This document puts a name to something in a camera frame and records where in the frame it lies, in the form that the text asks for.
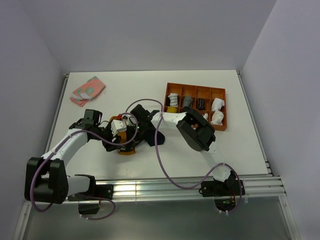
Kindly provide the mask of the mustard yellow striped sock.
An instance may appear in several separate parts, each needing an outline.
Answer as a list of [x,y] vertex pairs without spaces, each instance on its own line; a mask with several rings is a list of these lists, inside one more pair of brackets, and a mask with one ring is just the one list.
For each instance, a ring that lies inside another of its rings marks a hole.
[[130,118],[128,116],[122,114],[110,118],[110,129],[113,135],[112,142],[115,143],[118,141],[120,146],[117,152],[123,156],[130,156],[136,153],[135,144],[137,142],[132,140],[125,144],[136,132],[136,127],[132,123],[129,123],[129,120]]

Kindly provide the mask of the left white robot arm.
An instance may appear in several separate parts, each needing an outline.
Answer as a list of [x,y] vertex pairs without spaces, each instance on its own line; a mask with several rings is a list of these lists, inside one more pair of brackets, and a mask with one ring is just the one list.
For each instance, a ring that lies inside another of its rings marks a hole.
[[86,200],[96,197],[98,188],[93,175],[68,176],[66,166],[80,148],[90,140],[102,141],[112,150],[128,146],[130,137],[121,143],[119,134],[129,126],[123,119],[113,119],[106,127],[100,126],[102,112],[86,109],[83,118],[73,123],[63,139],[47,153],[32,157],[26,165],[24,198],[27,201],[61,204],[71,195],[80,194]]

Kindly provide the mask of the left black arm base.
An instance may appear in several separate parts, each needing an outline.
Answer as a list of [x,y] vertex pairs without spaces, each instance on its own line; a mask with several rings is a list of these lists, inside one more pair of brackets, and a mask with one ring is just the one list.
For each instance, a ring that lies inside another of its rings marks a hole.
[[[98,203],[79,203],[78,213],[81,218],[91,221],[103,220],[110,217],[116,210],[116,204],[113,202],[114,185],[113,184],[98,184],[93,191],[89,193],[81,192],[67,197],[69,202],[81,201],[98,201]],[[111,203],[112,209],[110,213],[104,216],[97,216],[97,213],[102,210],[102,202]]]

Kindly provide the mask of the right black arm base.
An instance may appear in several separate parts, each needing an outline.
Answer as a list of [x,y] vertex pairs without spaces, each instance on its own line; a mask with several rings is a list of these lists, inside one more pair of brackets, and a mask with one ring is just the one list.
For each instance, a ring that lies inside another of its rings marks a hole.
[[198,192],[204,198],[223,197],[214,200],[216,208],[222,212],[232,211],[237,206],[236,197],[239,197],[240,193],[242,193],[242,196],[246,194],[242,180],[240,180],[240,185],[236,180],[230,186],[217,180],[204,181],[201,183]]

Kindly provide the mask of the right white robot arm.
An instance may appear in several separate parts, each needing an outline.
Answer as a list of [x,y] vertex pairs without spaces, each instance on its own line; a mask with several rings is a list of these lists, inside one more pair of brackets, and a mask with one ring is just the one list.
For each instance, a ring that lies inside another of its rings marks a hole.
[[[238,183],[239,190],[242,191],[241,180],[236,171],[227,163],[224,163],[224,158],[217,150],[215,129],[206,121],[202,115],[195,109],[188,108],[187,111],[181,113],[169,113],[154,110],[149,112],[138,104],[130,113],[136,118],[139,124],[152,125],[153,142],[155,146],[156,156],[160,168],[167,179],[176,187],[184,190],[194,189],[202,186],[205,179],[213,173],[213,189],[214,193],[227,195],[233,188],[234,184]],[[219,163],[215,165],[202,178],[202,180],[192,186],[182,186],[174,182],[167,174],[159,154],[159,128],[161,123],[164,123],[167,129],[178,130],[184,140],[193,150],[202,153],[203,156],[210,159],[216,159]]]

